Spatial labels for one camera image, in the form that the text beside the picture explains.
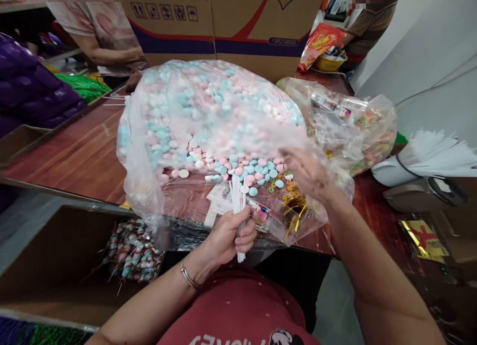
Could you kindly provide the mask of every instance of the pink shirt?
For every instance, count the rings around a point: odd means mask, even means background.
[[[119,2],[48,2],[58,23],[71,34],[96,37],[101,48],[126,50],[139,42]],[[98,66],[103,76],[127,77],[131,69],[147,68],[147,62],[127,66]]]
[[[222,267],[158,345],[319,345],[297,301],[250,268]]]

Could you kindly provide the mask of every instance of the sleeve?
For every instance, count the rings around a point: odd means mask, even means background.
[[[349,27],[346,33],[352,34],[355,37],[360,37],[368,30],[374,22],[374,14],[364,10],[362,11],[354,23]]]
[[[96,36],[91,21],[75,2],[47,2],[56,21],[71,34],[85,37]]]

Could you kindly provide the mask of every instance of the person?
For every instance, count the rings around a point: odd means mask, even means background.
[[[348,56],[348,60],[341,66],[342,71],[355,69],[366,58],[391,23],[397,1],[370,0],[370,3],[366,4],[366,8],[346,30],[342,40]]]
[[[119,2],[48,2],[57,22],[98,65],[112,89],[147,68],[144,53]]]
[[[326,207],[366,343],[444,345],[417,291],[323,166],[305,150],[282,154],[301,191]],[[318,344],[286,290],[231,262],[252,248],[256,217],[249,207],[226,213],[183,263],[131,298],[87,344]]]

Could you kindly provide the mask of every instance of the yellow bowl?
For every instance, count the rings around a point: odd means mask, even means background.
[[[343,64],[347,60],[348,57],[346,57],[346,59],[342,61],[330,60],[327,59],[324,54],[321,54],[315,61],[314,67],[321,72],[335,72],[336,70],[338,70],[339,67],[341,67],[341,64]]]

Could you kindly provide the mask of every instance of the floor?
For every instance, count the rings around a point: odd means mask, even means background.
[[[21,253],[62,205],[114,209],[32,190],[18,190],[18,199],[0,214],[0,274]],[[341,261],[332,260],[317,298],[313,336],[321,345],[364,344],[353,307],[354,292]]]

